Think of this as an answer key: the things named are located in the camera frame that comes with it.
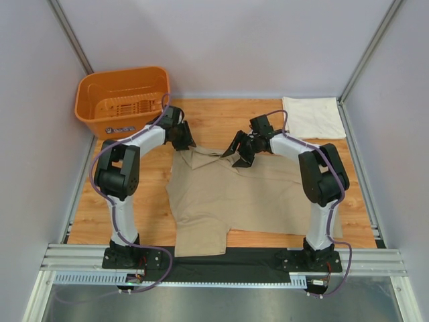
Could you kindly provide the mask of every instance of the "white towel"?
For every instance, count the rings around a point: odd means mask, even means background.
[[[339,140],[346,137],[335,97],[283,97],[283,109],[288,112],[287,129],[297,138]]]

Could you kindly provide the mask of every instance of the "floor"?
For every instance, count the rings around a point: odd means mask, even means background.
[[[247,131],[249,120],[258,115],[281,109],[279,99],[177,99],[173,105],[186,114],[195,142],[206,148],[225,150],[239,129]],[[270,116],[275,128],[282,126],[282,114]],[[347,174],[350,189],[340,205],[342,240],[354,248],[376,248],[371,224],[365,209],[351,155],[346,140],[310,140],[313,143],[336,145]],[[99,152],[101,142],[95,148]],[[170,144],[152,150],[141,159],[140,183],[134,194],[135,224],[140,243],[174,246],[176,224],[170,212],[166,184],[170,177],[174,149]],[[88,180],[84,184],[69,244],[108,244],[112,233],[107,204],[96,194]],[[229,247],[301,247],[302,235],[260,233],[231,230]]]

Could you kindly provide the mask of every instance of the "white wall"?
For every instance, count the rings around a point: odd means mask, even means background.
[[[2,321],[21,321],[66,221],[91,138],[73,114],[83,76],[45,1],[0,1]]]
[[[429,2],[408,0],[346,101],[387,244],[429,321]]]
[[[338,96],[391,0],[60,0],[95,71],[158,64],[186,97]]]

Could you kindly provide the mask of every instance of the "plastic basket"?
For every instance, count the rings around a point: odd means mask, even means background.
[[[99,139],[126,138],[161,114],[169,92],[161,67],[98,72],[80,82],[74,113]]]

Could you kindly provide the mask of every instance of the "khaki garment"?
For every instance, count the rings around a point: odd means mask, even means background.
[[[224,254],[230,229],[307,234],[310,201],[297,164],[256,155],[251,168],[233,168],[238,155],[221,154],[201,147],[174,154],[167,192],[176,257]],[[338,216],[334,237],[342,237]]]

